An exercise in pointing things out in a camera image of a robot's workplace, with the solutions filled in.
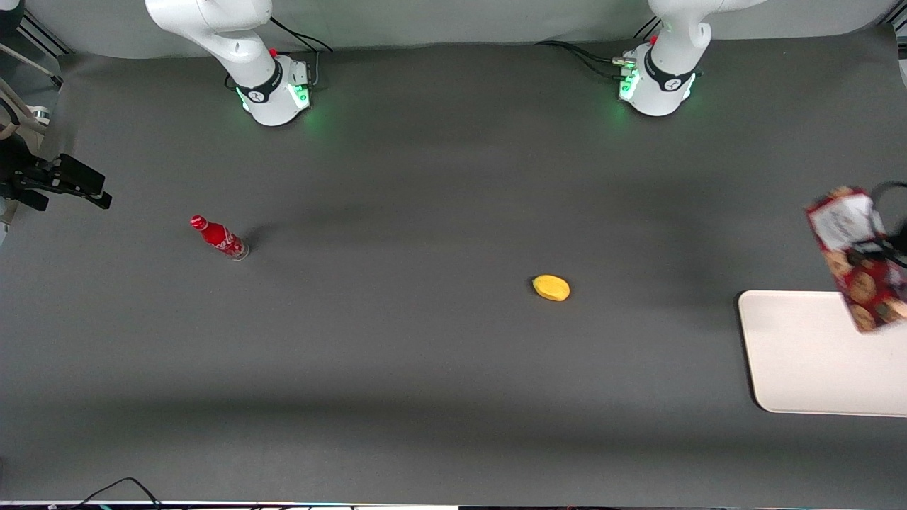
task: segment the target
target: cookie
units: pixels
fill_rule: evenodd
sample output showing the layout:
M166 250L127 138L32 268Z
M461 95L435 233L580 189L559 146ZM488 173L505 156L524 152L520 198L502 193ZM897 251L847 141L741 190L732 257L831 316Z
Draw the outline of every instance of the cookie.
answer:
M888 298L876 306L875 309L885 322L907 319L907 303L899 299Z
M848 288L851 299L864 305L875 297L875 280L864 272L853 276Z
M853 316L856 328L860 331L866 332L875 329L875 319L867 309L859 305L851 305L851 316Z
M826 251L822 255L825 257L828 269L832 271L835 278L843 278L853 269L853 266L847 261L847 255L843 251Z

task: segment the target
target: white cutting board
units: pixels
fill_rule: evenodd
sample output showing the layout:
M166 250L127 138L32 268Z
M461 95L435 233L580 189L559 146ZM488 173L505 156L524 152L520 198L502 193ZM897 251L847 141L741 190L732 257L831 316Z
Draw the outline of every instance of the white cutting board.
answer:
M907 324L860 333L838 292L748 290L737 306L765 410L907 417Z

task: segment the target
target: gray table surface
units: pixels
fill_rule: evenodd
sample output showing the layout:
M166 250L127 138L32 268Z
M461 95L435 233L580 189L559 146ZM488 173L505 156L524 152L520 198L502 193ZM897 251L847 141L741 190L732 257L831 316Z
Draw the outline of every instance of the gray table surface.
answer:
M0 496L904 508L907 420L759 409L734 309L833 288L803 207L904 176L897 65L716 42L654 119L556 48L343 52L269 129L212 59L68 60L44 152L113 206L0 248Z

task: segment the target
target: coca-cola bottle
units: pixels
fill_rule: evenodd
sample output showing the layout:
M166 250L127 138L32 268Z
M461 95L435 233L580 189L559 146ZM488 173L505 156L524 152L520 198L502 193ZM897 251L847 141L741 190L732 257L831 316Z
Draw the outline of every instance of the coca-cola bottle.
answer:
M220 223L212 223L196 215L192 216L189 224L201 233L205 242L231 259L243 260L249 255L249 245Z

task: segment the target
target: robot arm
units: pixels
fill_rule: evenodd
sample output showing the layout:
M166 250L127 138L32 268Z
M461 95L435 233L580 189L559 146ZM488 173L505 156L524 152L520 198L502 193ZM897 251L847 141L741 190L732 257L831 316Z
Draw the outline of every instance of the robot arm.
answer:
M664 28L658 43L644 43L624 54L642 62L628 79L619 98L646 115L673 113L689 95L693 69L712 41L712 27L702 23L712 13L746 9L765 0L649 0Z
M271 0L145 0L145 7L160 28L220 61L236 82L243 107L259 123L288 123L308 108L306 65L272 55L252 31L270 19Z
M274 59L252 32L270 19L270 0L146 0L145 7L160 28L214 55L237 84L254 87L274 73Z

